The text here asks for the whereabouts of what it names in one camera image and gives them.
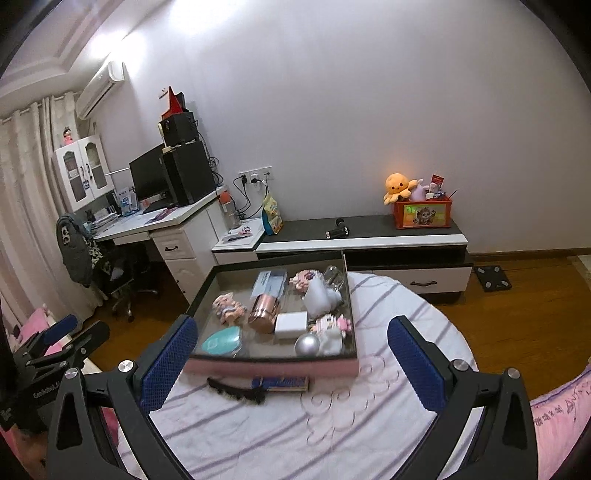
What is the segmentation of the rose gold metal cup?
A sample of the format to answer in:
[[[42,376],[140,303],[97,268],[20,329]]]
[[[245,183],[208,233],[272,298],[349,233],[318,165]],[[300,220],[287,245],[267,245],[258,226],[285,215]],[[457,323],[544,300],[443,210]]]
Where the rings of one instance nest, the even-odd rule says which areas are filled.
[[[259,334],[273,334],[279,312],[279,298],[267,293],[260,294],[254,300],[249,313],[249,327]]]

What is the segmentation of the clear plastic box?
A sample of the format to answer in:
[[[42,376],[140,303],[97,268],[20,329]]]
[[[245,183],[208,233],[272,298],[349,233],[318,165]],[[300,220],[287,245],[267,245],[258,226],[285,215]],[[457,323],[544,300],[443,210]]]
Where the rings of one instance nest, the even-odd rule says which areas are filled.
[[[286,282],[287,271],[284,269],[260,271],[252,286],[250,298],[256,299],[260,295],[266,294],[280,299],[286,289]]]

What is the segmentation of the white charger plug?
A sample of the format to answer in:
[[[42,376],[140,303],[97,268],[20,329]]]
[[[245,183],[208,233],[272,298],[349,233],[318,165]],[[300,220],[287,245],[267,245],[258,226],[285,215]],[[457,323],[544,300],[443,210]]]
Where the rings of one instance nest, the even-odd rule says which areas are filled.
[[[277,339],[297,339],[308,332],[308,313],[290,312],[276,316],[273,335]]]

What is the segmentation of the pink white brick toy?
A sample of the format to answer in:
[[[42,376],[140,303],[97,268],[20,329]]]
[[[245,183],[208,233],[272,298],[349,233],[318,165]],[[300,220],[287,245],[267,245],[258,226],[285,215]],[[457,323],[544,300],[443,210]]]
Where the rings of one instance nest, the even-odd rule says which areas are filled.
[[[290,286],[300,293],[304,295],[308,292],[308,287],[310,286],[311,280],[315,278],[324,279],[324,275],[318,270],[314,269],[306,269],[298,271],[294,277],[290,278]]]

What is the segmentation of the white round plug adapter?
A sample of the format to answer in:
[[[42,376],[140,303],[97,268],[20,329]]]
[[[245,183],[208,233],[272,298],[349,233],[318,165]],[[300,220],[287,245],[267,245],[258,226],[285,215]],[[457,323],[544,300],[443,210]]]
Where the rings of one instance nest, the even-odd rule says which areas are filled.
[[[303,297],[304,307],[312,319],[335,310],[342,303],[339,290],[329,287],[320,276],[308,281],[308,291]]]

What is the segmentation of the pink bedding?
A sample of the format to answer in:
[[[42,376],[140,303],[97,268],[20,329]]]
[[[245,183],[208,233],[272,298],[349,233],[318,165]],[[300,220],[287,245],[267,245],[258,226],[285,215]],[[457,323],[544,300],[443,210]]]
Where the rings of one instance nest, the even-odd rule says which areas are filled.
[[[590,365],[573,380],[530,402],[538,478],[550,479],[571,453],[590,419]]]

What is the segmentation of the beige curtain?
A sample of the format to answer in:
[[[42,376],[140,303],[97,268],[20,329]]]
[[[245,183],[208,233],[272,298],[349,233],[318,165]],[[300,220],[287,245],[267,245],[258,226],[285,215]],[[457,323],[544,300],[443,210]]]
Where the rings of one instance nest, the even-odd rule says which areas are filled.
[[[102,304],[96,289],[70,279],[56,241],[66,201],[52,155],[67,127],[78,139],[71,92],[1,116],[1,303],[19,323],[41,306],[84,321]]]

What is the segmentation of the black office chair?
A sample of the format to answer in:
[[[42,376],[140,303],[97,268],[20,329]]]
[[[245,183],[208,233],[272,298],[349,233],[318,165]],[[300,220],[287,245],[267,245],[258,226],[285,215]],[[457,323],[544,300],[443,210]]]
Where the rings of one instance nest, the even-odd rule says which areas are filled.
[[[127,321],[135,318],[133,305],[140,295],[157,297],[160,290],[144,247],[96,244],[92,250],[92,281],[111,303],[114,317],[123,311]]]

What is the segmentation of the dark jacket on chair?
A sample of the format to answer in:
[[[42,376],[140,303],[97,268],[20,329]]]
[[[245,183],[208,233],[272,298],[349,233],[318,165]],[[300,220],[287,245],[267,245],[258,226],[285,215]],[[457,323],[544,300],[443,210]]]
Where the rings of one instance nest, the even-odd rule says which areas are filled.
[[[70,279],[89,288],[93,270],[103,258],[93,236],[76,216],[64,214],[56,222],[56,240]]]

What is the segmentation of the teal oval case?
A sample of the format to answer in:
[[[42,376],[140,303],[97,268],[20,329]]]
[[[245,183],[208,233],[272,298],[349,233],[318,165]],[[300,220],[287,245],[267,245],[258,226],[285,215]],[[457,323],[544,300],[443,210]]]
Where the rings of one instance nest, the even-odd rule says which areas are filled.
[[[201,350],[211,356],[235,356],[242,350],[242,329],[232,326],[211,334],[202,342]]]

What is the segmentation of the white desk with drawers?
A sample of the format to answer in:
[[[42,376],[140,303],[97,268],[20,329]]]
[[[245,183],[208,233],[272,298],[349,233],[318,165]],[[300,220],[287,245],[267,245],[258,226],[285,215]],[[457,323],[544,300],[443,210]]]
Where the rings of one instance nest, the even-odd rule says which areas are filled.
[[[152,242],[187,301],[192,301],[217,265],[212,249],[226,232],[219,189],[193,204],[121,217],[98,233],[116,245]]]

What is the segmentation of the black computer monitor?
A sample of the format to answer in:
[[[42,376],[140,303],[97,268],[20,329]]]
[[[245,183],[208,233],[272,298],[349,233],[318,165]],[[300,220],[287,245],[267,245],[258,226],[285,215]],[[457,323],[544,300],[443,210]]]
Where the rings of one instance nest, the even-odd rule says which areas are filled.
[[[138,201],[147,200],[168,191],[160,162],[163,145],[157,145],[129,164],[135,195]]]

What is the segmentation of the black floor scale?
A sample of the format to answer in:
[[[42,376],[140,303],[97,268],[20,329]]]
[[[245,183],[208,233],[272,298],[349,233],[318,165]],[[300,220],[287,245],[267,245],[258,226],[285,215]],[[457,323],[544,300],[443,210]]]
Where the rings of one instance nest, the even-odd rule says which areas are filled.
[[[475,266],[474,272],[486,293],[507,291],[512,288],[504,270],[498,265]]]

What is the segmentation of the orange-capped water bottle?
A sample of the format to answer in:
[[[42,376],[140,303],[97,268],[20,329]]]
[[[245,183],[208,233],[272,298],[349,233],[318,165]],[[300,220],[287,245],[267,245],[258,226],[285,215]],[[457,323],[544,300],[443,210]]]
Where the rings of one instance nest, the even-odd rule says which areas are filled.
[[[240,226],[239,214],[228,189],[221,191],[219,194],[219,202],[221,202],[221,210],[225,226],[228,230],[238,228]]]

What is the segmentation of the black computer tower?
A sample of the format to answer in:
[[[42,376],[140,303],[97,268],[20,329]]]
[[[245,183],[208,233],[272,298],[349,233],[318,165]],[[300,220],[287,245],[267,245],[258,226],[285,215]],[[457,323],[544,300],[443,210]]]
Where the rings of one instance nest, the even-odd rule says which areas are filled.
[[[176,206],[193,204],[215,191],[211,167],[200,140],[163,152],[161,162]]]

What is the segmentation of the pink black-rimmed storage box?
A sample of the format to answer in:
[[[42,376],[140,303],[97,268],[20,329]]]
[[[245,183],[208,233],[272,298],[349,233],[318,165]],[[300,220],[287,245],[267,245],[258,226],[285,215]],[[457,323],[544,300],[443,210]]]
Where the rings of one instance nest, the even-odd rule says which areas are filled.
[[[355,377],[360,360],[348,266],[339,251],[214,267],[188,310],[207,376]]]

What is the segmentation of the blue labelled flat box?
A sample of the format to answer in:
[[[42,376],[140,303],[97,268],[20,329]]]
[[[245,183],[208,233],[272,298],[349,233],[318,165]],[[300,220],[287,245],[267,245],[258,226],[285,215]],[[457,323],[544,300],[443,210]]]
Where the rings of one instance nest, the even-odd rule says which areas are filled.
[[[252,388],[267,392],[307,392],[310,389],[308,377],[256,377]]]

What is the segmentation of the white small figurine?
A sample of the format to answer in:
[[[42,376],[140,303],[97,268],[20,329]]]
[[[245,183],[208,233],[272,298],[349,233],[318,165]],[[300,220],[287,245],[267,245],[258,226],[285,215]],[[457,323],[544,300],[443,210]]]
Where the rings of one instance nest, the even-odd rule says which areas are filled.
[[[322,330],[318,333],[320,353],[322,356],[336,356],[342,351],[342,331],[338,328]]]

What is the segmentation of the snack bag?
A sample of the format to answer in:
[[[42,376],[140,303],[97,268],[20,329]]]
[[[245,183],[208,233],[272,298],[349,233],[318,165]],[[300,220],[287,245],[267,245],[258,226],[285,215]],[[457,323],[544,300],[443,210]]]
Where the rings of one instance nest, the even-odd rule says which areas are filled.
[[[283,229],[283,218],[280,215],[279,204],[270,194],[263,197],[263,228],[266,235],[273,236]]]

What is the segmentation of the silver ball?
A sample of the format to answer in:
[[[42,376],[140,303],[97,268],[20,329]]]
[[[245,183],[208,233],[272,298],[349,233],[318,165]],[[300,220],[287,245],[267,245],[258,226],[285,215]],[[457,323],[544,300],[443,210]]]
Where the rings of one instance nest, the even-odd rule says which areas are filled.
[[[297,338],[294,352],[297,357],[315,357],[321,350],[321,340],[314,332],[308,332]]]

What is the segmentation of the pink kitty brick figure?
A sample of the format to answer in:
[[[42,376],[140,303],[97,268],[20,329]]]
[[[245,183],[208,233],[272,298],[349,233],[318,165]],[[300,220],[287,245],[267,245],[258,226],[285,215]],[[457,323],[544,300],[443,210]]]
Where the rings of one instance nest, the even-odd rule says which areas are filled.
[[[311,332],[320,338],[346,338],[353,331],[353,323],[344,315],[325,314],[311,324]]]

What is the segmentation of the black speaker box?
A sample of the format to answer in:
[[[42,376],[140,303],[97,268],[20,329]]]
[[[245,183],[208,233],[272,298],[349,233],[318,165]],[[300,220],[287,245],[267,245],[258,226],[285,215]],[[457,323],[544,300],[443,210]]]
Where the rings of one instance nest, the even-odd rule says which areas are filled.
[[[168,147],[182,145],[198,138],[197,122],[189,111],[162,119],[159,127],[163,142]]]

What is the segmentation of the low tv cabinet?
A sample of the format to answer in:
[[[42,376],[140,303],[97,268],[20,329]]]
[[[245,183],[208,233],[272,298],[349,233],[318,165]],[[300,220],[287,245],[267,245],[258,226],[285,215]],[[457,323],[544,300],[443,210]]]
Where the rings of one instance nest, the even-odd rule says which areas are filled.
[[[391,215],[345,217],[349,235],[329,239],[335,218],[291,220],[279,234],[264,233],[262,222],[249,221],[252,234],[218,242],[218,263],[341,251],[351,271],[388,276],[415,293],[436,301],[455,301],[467,289],[473,269],[468,239],[456,224],[448,228],[399,229]]]

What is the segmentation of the red toy storage box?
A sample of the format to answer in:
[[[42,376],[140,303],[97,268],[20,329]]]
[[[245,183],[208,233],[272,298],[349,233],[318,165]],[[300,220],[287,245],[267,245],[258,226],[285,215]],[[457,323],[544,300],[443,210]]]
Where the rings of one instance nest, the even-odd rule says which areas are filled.
[[[394,203],[394,223],[398,229],[450,228],[452,200],[398,201]]]

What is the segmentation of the air conditioner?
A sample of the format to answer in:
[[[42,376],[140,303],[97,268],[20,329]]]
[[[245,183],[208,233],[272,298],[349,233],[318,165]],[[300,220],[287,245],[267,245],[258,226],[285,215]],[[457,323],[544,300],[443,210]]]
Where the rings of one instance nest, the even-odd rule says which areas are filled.
[[[121,61],[105,63],[83,89],[75,103],[80,120],[88,119],[102,99],[125,81],[124,64]]]

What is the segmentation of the black dumbbell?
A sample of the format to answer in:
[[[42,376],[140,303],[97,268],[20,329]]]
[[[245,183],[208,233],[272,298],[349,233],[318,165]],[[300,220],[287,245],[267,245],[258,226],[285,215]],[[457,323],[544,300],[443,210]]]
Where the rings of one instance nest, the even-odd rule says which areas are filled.
[[[342,239],[349,237],[349,227],[346,226],[344,218],[335,220],[335,227],[325,232],[325,238],[328,240]]]

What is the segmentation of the orange octopus plush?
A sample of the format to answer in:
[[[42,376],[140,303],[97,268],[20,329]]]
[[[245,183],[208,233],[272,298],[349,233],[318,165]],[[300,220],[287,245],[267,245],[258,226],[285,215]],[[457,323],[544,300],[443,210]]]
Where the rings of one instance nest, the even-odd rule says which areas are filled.
[[[418,180],[409,180],[399,172],[391,174],[385,181],[384,204],[389,205],[399,200],[408,200],[418,184]]]

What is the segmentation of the white wall cabinet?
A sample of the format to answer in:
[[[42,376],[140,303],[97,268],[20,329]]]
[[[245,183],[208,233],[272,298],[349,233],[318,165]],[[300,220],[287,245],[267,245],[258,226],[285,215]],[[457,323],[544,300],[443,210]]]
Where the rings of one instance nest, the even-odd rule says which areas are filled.
[[[53,153],[61,193],[68,212],[76,212],[114,191],[98,135],[58,148]]]

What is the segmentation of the wall power socket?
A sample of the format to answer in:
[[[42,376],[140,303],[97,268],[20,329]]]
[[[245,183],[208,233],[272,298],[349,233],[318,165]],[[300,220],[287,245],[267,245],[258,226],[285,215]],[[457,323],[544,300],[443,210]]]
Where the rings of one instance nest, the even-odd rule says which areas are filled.
[[[239,171],[238,177],[245,177],[249,182],[254,180],[270,181],[273,180],[273,167],[257,167],[245,171]]]

